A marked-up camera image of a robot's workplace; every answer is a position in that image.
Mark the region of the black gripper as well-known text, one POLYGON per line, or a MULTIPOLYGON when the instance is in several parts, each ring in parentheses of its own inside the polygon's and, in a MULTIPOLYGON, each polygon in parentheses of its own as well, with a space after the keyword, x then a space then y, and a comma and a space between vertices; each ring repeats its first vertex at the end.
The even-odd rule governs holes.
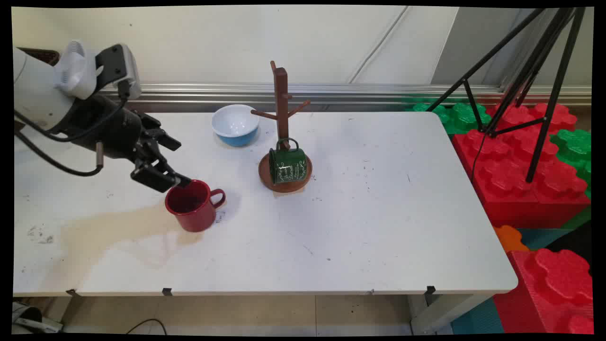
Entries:
POLYGON ((169 136, 161 122, 148 114, 134 114, 122 108, 113 114, 119 104, 102 95, 90 99, 77 99, 62 119, 62 133, 76 136, 102 119, 111 116, 102 125, 72 143, 95 151, 97 142, 102 142, 104 155, 113 159, 134 160, 135 169, 130 177, 134 181, 164 193, 173 187, 186 188, 192 179, 175 172, 160 153, 159 145, 176 151, 182 144, 169 136), (156 142, 138 142, 140 139, 156 142))

